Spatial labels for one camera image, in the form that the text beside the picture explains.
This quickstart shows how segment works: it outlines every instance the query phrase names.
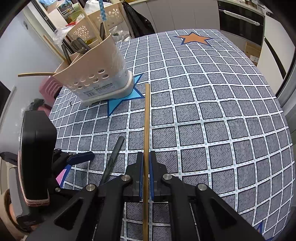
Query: checkered tablecloth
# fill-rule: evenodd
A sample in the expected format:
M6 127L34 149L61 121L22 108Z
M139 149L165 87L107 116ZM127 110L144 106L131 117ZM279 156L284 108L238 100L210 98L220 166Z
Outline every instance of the checkered tablecloth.
M181 45L177 35L211 37L211 46ZM187 29L132 39L118 46L145 95L151 85L150 149L185 183L205 183L266 239L284 227L294 177L292 141L279 102L247 56L217 30ZM144 99L122 102L110 117L107 103L82 106L63 88L50 119L56 148L93 151L72 167L65 188L99 184L119 136L125 142L111 178L143 151ZM149 201L150 240L171 240L167 203ZM142 240L142 205L127 203L122 240Z

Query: oven handle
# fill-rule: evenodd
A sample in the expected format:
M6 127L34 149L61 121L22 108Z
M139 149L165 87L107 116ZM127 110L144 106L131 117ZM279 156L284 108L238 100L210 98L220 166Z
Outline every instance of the oven handle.
M256 26L260 26L260 23L258 23L256 21L253 21L252 19L246 18L244 16L238 15L236 13L229 12L229 11L226 11L226 10L219 10L219 11L223 11L225 14L227 14L229 16L232 16L232 17L235 17L235 18L238 18L238 19L242 19L242 20L244 20L244 21L246 21L248 23L254 24Z

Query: brown sleeve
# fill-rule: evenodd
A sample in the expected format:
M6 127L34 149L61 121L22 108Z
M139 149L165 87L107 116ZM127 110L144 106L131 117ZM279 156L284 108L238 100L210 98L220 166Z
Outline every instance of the brown sleeve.
M10 214L9 214L9 204L11 203L10 200L10 193L9 189L7 189L1 196L0 196L0 218L7 228L7 230L11 233L11 235L15 238L15 240L21 240L25 235L28 233L22 231L16 224L12 221Z

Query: orange star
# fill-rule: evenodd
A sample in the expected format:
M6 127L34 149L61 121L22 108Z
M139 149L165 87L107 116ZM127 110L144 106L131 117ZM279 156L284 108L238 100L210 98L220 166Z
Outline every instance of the orange star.
M208 38L208 37L199 36L194 32L191 32L188 35L180 35L180 36L175 36L175 37L183 39L183 42L181 44L187 44L187 43L191 43L191 42L198 42L198 43L209 45L209 46L210 46L210 44L208 42L206 42L206 41L209 40L209 39L212 39L212 38Z

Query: cardboard box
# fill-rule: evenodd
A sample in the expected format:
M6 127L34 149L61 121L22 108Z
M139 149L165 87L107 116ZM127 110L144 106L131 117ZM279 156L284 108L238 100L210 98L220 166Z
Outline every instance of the cardboard box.
M244 53L254 63L254 65L257 66L261 54L261 47L258 47L253 43L246 42L246 48Z

